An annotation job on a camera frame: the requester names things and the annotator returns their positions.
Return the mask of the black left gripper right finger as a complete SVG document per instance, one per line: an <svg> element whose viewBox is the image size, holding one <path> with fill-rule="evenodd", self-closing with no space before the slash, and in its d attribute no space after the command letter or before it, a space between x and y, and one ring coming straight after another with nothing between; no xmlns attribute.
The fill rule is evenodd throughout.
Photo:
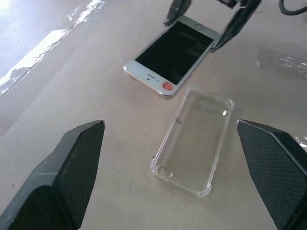
<svg viewBox="0 0 307 230"><path fill-rule="evenodd" d="M307 152L287 132L238 120L251 179L277 230L307 230Z"/></svg>

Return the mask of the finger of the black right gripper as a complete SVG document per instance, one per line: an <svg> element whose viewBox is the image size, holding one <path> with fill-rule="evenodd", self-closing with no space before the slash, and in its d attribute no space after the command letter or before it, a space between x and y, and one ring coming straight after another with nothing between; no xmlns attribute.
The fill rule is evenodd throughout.
<svg viewBox="0 0 307 230"><path fill-rule="evenodd" d="M245 9L239 8L235 12L232 19L229 21L228 25L226 26L219 39L217 39L214 45L211 47L211 52L217 51L219 48L223 47L227 42L229 42L232 38L234 38L242 30L244 25L248 22L252 14L259 7L259 5L257 7L255 5L254 7Z"/></svg>
<svg viewBox="0 0 307 230"><path fill-rule="evenodd" d="M183 16L190 7L190 0L172 0L164 26L170 26L175 20Z"/></svg>

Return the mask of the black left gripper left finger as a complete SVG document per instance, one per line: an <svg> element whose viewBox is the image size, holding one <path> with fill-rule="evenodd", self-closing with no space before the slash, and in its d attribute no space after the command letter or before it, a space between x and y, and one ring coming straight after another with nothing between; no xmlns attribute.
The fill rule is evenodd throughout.
<svg viewBox="0 0 307 230"><path fill-rule="evenodd" d="M105 122L66 132L0 215L0 230L79 230L94 188Z"/></svg>

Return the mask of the white smartphone with red sticker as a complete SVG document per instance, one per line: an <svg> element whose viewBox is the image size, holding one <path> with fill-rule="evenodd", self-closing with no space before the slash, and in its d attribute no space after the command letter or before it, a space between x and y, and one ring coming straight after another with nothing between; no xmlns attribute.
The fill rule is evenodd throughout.
<svg viewBox="0 0 307 230"><path fill-rule="evenodd" d="M159 95L171 98L219 38L213 29L182 16L123 68Z"/></svg>

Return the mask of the clear plastic phone case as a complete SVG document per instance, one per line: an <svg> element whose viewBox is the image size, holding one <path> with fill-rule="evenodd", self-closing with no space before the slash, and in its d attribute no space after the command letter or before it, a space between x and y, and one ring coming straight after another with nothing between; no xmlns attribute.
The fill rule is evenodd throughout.
<svg viewBox="0 0 307 230"><path fill-rule="evenodd" d="M152 160L154 175L198 197L208 195L234 107L212 92L187 92Z"/></svg>

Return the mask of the crumpled clear plastic film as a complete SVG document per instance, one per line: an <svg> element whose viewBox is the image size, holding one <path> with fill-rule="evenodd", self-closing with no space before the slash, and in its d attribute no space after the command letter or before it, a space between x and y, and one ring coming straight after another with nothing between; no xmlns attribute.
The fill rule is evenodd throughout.
<svg viewBox="0 0 307 230"><path fill-rule="evenodd" d="M268 48L260 47L257 64L264 68L307 80L307 58L294 57Z"/></svg>

